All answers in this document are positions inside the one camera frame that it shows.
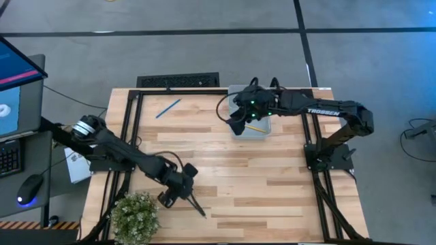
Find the gray bin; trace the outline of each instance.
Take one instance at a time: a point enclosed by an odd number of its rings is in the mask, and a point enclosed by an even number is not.
[[[228,89],[228,93],[234,93],[242,91],[247,85],[230,85]],[[236,95],[231,95],[228,97],[229,103],[229,113],[237,111],[238,106],[233,102],[233,98]],[[266,137],[271,133],[271,121],[270,117],[262,118],[261,120],[253,120],[251,123],[245,123],[245,125],[250,125],[256,127],[258,129],[265,130],[266,133],[259,132],[253,129],[245,128],[241,135],[235,135],[233,130],[229,126],[229,130],[232,132],[233,138],[237,140],[265,140]]]

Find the floor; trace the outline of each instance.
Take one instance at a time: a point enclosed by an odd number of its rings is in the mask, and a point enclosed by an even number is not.
[[[222,86],[254,76],[267,85],[276,76],[284,86],[332,87],[336,99],[359,101],[375,117],[375,133],[349,143],[358,149],[353,160],[371,238],[436,240],[436,163],[411,159],[399,145],[409,119],[436,117],[434,1],[4,1],[0,33],[26,55],[47,56],[47,86],[93,105],[107,105],[112,88],[133,87],[137,76],[216,71]],[[188,29],[218,31],[151,32]],[[43,115],[52,121],[99,113],[44,91]],[[431,146],[426,137],[405,141],[424,159],[436,159]],[[52,213],[78,220],[86,193],[55,197]],[[38,218],[36,210],[6,219]]]

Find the monitor screen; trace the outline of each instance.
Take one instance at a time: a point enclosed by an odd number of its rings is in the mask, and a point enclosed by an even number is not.
[[[0,37],[0,91],[41,80],[46,76],[42,69]]]

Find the green plant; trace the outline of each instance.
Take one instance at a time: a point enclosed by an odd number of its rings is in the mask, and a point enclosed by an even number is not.
[[[148,244],[159,229],[156,201],[148,193],[127,194],[111,211],[115,241],[119,244]]]

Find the wooden table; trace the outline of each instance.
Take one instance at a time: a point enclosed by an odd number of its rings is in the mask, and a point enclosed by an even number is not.
[[[106,115],[108,128],[118,136],[128,91],[128,88],[112,90]],[[313,88],[313,93],[318,98],[333,99],[329,88]],[[207,214],[207,219],[202,218],[181,199],[171,209],[160,209],[162,228],[152,242],[322,241],[312,177],[302,149],[305,135],[301,117],[272,116],[272,133],[266,140],[237,141],[232,139],[229,127],[215,115],[220,98],[221,95],[144,97],[138,130],[138,136],[142,138],[141,151],[171,150],[184,163],[195,165],[199,174],[194,178],[194,193]],[[177,99],[182,100],[159,119],[155,118]],[[131,135],[135,108],[136,100],[127,140]],[[220,112],[223,116],[228,115],[226,100]],[[308,118],[312,139],[315,139],[313,124]],[[319,116],[319,121],[324,137],[341,127],[338,118]],[[170,155],[165,157],[175,161]],[[331,175],[340,211],[357,232],[367,237],[354,180],[341,170],[331,171]],[[105,180],[106,173],[92,176],[82,217],[83,237],[99,220]],[[131,192],[148,191],[158,195],[164,189],[141,171],[135,171],[131,176]],[[326,211],[330,235],[334,237],[327,207]]]

